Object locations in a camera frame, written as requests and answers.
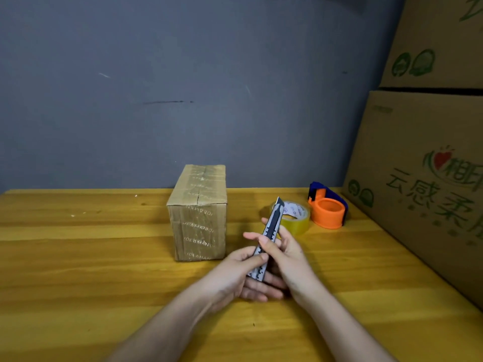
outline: blue tape dispenser handle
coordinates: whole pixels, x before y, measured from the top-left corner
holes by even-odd
[[[345,224],[345,217],[347,216],[347,212],[349,211],[349,206],[347,205],[347,202],[344,201],[340,195],[338,195],[334,191],[331,191],[328,187],[326,187],[325,185],[319,182],[311,183],[309,187],[309,196],[307,197],[307,200],[311,198],[313,201],[315,201],[315,194],[317,193],[317,189],[325,189],[326,198],[335,199],[336,201],[339,201],[344,205],[345,211],[344,211],[344,217],[342,218],[342,226],[343,226]]]

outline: cardboard box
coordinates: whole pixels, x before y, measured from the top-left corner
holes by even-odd
[[[381,87],[483,88],[483,0],[406,0]]]
[[[225,256],[224,165],[186,165],[168,200],[177,261]]]
[[[342,192],[483,308],[483,97],[371,92]]]

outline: forearm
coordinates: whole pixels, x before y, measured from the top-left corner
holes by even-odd
[[[299,304],[317,324],[336,361],[395,361],[320,282]]]
[[[126,340],[107,361],[177,361],[209,307],[198,284],[191,285]]]

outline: stacked cardboard boxes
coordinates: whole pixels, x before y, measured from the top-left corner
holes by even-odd
[[[380,87],[483,88],[481,36],[483,0],[406,0]],[[483,93],[419,91],[370,93],[343,192],[483,308]]]

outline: wood grain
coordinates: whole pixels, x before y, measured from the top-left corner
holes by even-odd
[[[15,190],[0,196],[0,360],[102,360],[217,261],[176,263],[169,189]],[[227,251],[280,195],[228,189]],[[317,275],[401,361],[483,360],[483,315],[360,210],[299,242]],[[333,360],[292,300],[238,300],[204,320],[184,361]]]

